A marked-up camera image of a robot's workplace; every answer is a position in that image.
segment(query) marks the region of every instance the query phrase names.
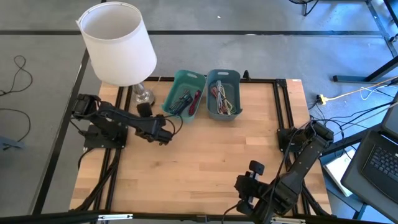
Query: desk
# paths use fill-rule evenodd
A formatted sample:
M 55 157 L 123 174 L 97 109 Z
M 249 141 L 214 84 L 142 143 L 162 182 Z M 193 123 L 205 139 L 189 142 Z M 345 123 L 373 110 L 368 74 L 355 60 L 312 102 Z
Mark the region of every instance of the desk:
M 154 87 L 154 114 L 161 113 L 160 105 L 171 84 L 145 82 L 146 88 Z M 243 113 L 234 121 L 210 119 L 204 96 L 194 121 L 184 124 L 167 146 L 149 144 L 130 129 L 121 154 L 111 210 L 222 215 L 238 201 L 233 186 L 236 177 L 248 170 L 251 160 L 265 165 L 264 175 L 259 180 L 270 182 L 282 159 L 276 135 L 279 126 L 274 89 L 266 83 L 241 83 L 240 87 Z M 302 83 L 287 80 L 287 89 L 294 123 L 300 127 L 309 119 Z M 99 97 L 115 102 L 117 92 L 117 87 L 103 83 Z M 129 111 L 136 113 L 135 105 L 131 105 Z M 173 121 L 178 127 L 179 119 Z M 169 124 L 165 128 L 172 130 Z M 104 150 L 97 149 L 83 158 L 70 208 L 79 206 L 97 184 L 103 156 Z M 331 212 L 319 161 L 305 182 L 323 209 Z M 107 192 L 105 188 L 101 208 Z M 241 214 L 233 210 L 229 215 Z

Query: white lampshade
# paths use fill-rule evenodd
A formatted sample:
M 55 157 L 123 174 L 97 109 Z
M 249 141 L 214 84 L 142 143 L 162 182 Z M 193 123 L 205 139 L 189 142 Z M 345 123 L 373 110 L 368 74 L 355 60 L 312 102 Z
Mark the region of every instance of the white lampshade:
M 156 54 L 140 11 L 123 2 L 88 9 L 77 21 L 98 78 L 117 86 L 144 81 L 156 67 Z

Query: teal plastic basket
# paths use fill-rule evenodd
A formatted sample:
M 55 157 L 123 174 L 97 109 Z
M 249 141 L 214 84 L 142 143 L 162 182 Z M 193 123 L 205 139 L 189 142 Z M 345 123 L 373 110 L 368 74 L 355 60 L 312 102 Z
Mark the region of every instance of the teal plastic basket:
M 184 120 L 184 123 L 189 123 L 193 121 L 198 111 L 200 100 L 203 96 L 203 92 L 205 91 L 205 87 L 206 77 L 204 75 L 188 70 L 177 71 L 174 76 L 174 83 L 172 88 L 170 89 L 170 93 L 167 95 L 164 104 L 162 104 L 161 106 L 162 110 L 165 113 L 172 115 L 169 110 L 170 106 L 178 101 L 180 99 L 180 96 L 182 96 L 186 90 L 190 91 L 192 98 L 194 98 L 195 93 L 200 90 L 201 95 L 196 103 L 194 114 L 191 116 L 188 114 L 190 105 L 187 106 L 181 113 L 181 117 Z
M 211 89 L 216 86 L 217 80 L 221 80 L 228 101 L 235 107 L 235 114 L 218 114 L 217 100 L 211 94 Z M 239 92 L 240 81 L 241 75 L 235 70 L 215 69 L 209 72 L 207 77 L 207 110 L 209 117 L 221 121 L 231 121 L 242 113 Z

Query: table lamp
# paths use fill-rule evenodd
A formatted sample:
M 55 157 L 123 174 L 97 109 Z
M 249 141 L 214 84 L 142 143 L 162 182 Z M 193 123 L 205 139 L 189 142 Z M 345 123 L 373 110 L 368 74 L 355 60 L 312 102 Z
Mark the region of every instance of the table lamp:
M 106 2 L 89 8 L 76 23 L 96 76 L 112 85 L 133 85 L 135 103 L 153 105 L 155 96 L 142 82 L 157 60 L 140 11 L 124 2 Z

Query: wooden table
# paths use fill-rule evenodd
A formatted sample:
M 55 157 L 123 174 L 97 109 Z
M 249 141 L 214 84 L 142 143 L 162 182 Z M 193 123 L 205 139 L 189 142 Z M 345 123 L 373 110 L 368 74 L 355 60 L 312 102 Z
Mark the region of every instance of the wooden table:
M 160 105 L 171 84 L 145 83 L 146 88 L 154 87 L 154 114 L 162 112 Z M 294 123 L 300 127 L 309 119 L 302 82 L 287 80 L 287 84 Z M 240 88 L 243 112 L 234 121 L 210 119 L 204 96 L 195 120 L 184 124 L 167 146 L 149 144 L 135 136 L 131 128 L 121 154 L 112 211 L 222 215 L 239 200 L 233 186 L 236 177 L 248 170 L 251 160 L 266 167 L 260 181 L 274 179 L 282 153 L 277 142 L 278 119 L 272 85 L 242 83 Z M 117 92 L 116 86 L 103 83 L 99 97 L 114 103 Z M 136 113 L 135 105 L 131 105 L 130 112 Z M 179 119 L 173 121 L 178 127 Z M 166 129 L 172 131 L 171 125 Z M 70 208 L 79 206 L 97 184 L 103 156 L 104 150 L 97 149 L 82 160 Z M 319 161 L 305 182 L 323 209 L 331 212 Z M 101 208 L 107 192 L 105 188 Z M 241 214 L 233 210 L 228 215 Z

